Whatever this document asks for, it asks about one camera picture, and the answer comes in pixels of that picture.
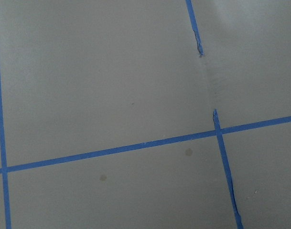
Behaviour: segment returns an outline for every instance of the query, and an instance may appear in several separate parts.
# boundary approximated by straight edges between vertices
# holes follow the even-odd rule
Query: smudge
[[[100,178],[99,178],[100,181],[105,181],[106,179],[107,179],[107,176],[104,175],[104,174],[101,175]]]
[[[190,149],[190,148],[186,149],[186,151],[185,151],[186,156],[192,156],[192,154],[193,154],[192,149]]]

